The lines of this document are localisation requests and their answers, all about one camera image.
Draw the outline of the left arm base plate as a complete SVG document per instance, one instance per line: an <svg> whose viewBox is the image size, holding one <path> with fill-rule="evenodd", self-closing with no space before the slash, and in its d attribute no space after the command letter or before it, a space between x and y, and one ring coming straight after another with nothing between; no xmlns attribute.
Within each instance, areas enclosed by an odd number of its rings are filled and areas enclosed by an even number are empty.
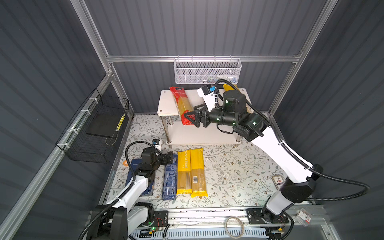
<svg viewBox="0 0 384 240"><path fill-rule="evenodd" d="M165 227L168 224L169 211L154 211L154 216L143 224L139 225L139 228L149 227Z"/></svg>

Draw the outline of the red spaghetti pack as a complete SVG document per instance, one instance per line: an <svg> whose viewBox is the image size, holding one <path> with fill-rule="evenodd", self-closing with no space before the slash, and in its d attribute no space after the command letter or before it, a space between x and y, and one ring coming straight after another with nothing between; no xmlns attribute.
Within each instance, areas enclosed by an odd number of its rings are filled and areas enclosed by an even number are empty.
<svg viewBox="0 0 384 240"><path fill-rule="evenodd" d="M176 101L182 124L193 125L193 123L191 123L191 121L184 116L185 113L192 112L194 110L194 108L190 104L185 89L180 87L170 87L170 91Z"/></svg>

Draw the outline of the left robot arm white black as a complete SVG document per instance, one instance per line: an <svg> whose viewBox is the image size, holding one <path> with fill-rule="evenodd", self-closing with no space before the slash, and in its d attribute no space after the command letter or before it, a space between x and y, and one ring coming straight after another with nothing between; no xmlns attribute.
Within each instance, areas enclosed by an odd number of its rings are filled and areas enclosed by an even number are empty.
<svg viewBox="0 0 384 240"><path fill-rule="evenodd" d="M143 149L141 162L136 169L127 162L132 178L123 191L105 205L98 205L92 219L79 236L80 240L129 240L132 232L143 223L154 219L153 204L138 202L138 198L154 182L160 166L171 165L174 153L163 154L150 145Z"/></svg>

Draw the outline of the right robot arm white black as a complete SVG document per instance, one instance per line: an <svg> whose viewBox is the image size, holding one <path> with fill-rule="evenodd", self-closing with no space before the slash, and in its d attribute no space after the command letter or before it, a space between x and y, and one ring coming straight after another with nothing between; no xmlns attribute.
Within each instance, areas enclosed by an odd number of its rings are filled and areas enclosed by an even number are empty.
<svg viewBox="0 0 384 240"><path fill-rule="evenodd" d="M287 174L287 180L263 207L264 216L278 216L295 203L301 203L316 188L315 174L311 172L312 164L297 156L285 145L276 127L260 112L248 113L250 103L239 90L224 92L221 96L223 105L219 106L220 94L211 85L197 90L204 104L196 110L185 113L186 119L196 127L207 127L209 124L230 126L233 132L262 149Z"/></svg>

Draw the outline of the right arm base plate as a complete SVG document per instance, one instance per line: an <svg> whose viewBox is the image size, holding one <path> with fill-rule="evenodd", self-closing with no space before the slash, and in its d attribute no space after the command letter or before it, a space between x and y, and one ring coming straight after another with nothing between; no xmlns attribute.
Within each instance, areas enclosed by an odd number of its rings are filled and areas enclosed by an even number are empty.
<svg viewBox="0 0 384 240"><path fill-rule="evenodd" d="M289 218L286 214L281 212L279 215L274 215L265 208L248 208L246 209L249 224L287 224Z"/></svg>

